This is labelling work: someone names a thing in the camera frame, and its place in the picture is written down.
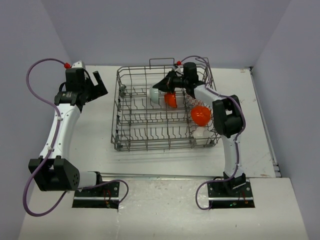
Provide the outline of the small orange bowl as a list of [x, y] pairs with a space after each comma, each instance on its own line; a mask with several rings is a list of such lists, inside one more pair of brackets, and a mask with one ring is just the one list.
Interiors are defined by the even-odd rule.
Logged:
[[176, 93], [167, 92], [164, 94], [164, 102], [171, 108], [177, 108]]

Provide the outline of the grey wire dish rack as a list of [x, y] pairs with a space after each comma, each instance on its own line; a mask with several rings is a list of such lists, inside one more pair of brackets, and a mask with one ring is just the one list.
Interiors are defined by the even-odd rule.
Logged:
[[214, 147], [220, 140], [211, 119], [204, 126], [210, 131], [210, 142], [196, 145], [193, 133], [199, 126], [192, 120], [194, 107], [187, 104], [183, 88], [175, 90], [177, 108], [165, 103], [162, 91], [159, 104], [151, 102], [149, 88], [178, 68], [165, 59], [162, 62], [117, 70], [111, 134], [111, 143], [117, 151]]

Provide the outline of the large orange bowl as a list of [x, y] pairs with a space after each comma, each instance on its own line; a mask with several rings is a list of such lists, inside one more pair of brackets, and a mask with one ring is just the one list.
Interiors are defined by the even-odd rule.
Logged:
[[205, 106], [196, 106], [190, 112], [192, 120], [200, 127], [206, 126], [211, 120], [211, 111]]

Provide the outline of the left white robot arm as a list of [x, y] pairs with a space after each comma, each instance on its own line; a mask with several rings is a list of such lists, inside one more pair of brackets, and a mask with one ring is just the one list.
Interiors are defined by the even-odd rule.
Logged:
[[86, 103], [108, 93], [98, 71], [92, 73], [94, 85], [84, 68], [65, 71], [65, 91], [54, 98], [54, 119], [46, 144], [38, 158], [28, 164], [30, 172], [41, 191], [76, 191], [86, 188], [97, 197], [103, 193], [104, 184], [98, 171], [79, 171], [71, 164], [70, 144], [77, 120]]

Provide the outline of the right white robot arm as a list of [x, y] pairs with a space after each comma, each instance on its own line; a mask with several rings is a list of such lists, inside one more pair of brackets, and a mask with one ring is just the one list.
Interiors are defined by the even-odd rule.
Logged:
[[151, 100], [159, 99], [159, 91], [175, 92], [176, 88], [184, 89], [188, 95], [197, 99], [213, 110], [213, 123], [220, 135], [224, 149], [223, 179], [213, 180], [213, 186], [233, 197], [241, 191], [246, 176], [241, 169], [240, 135], [246, 128], [246, 120], [236, 95], [223, 95], [213, 90], [208, 84], [199, 80], [198, 75], [170, 71], [165, 78], [149, 89]]

